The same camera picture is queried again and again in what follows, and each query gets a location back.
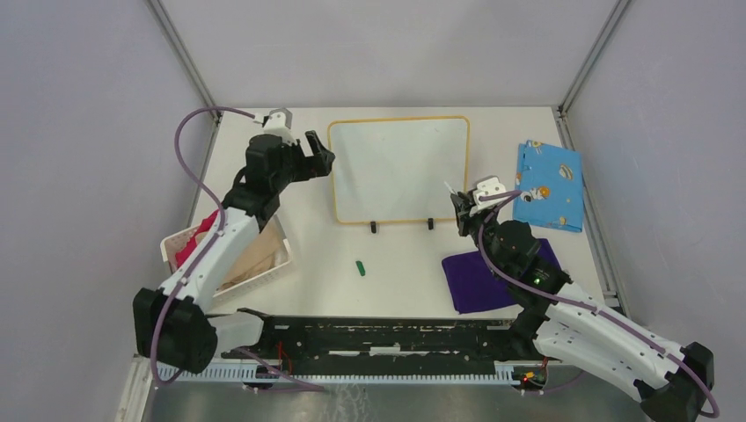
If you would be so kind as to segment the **yellow framed whiteboard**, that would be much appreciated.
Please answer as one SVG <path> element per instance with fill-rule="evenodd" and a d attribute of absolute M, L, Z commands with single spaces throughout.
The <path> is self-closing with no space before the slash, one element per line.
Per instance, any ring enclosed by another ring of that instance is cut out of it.
<path fill-rule="evenodd" d="M 450 193 L 466 188 L 471 123 L 461 115 L 336 120 L 333 209 L 342 224 L 453 219 Z"/>

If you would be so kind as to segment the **green marker cap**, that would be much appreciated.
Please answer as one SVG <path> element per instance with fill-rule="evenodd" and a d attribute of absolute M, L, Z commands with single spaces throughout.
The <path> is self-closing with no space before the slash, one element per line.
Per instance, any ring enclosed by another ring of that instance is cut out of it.
<path fill-rule="evenodd" d="M 366 275 L 366 270 L 365 270 L 365 267 L 364 267 L 364 264 L 363 264 L 363 262 L 362 262 L 362 261 L 360 261 L 360 260 L 357 260 L 357 261 L 355 262 L 355 264 L 356 264 L 356 267 L 357 267 L 357 269 L 358 269 L 358 272 L 359 272 L 359 274 L 360 274 L 360 275 L 361 275 L 362 277 L 364 277 L 364 276 Z"/>

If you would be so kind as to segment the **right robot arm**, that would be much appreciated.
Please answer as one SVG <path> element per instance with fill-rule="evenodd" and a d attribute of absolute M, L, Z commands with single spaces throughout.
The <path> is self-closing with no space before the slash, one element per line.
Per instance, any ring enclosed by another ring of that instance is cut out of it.
<path fill-rule="evenodd" d="M 713 352 L 641 327 L 541 258 L 528 224 L 498 219 L 517 195 L 497 193 L 493 205 L 482 205 L 476 190 L 450 192 L 459 235 L 472 239 L 490 273 L 507 282 L 522 307 L 509 329 L 510 352 L 573 365 L 624 392 L 653 421 L 718 418 Z"/>

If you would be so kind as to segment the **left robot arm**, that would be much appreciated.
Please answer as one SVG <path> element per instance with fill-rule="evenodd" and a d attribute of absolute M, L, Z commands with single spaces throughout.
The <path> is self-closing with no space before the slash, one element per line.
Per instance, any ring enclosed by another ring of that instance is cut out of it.
<path fill-rule="evenodd" d="M 311 130 L 304 134 L 311 153 L 298 140 L 255 135 L 245 165 L 219 201 L 217 217 L 184 264 L 158 288 L 141 288 L 133 300 L 136 349 L 180 372 L 202 372 L 218 352 L 218 331 L 207 313 L 217 288 L 243 250 L 265 229 L 280 206 L 284 189 L 328 176 L 335 155 Z"/>

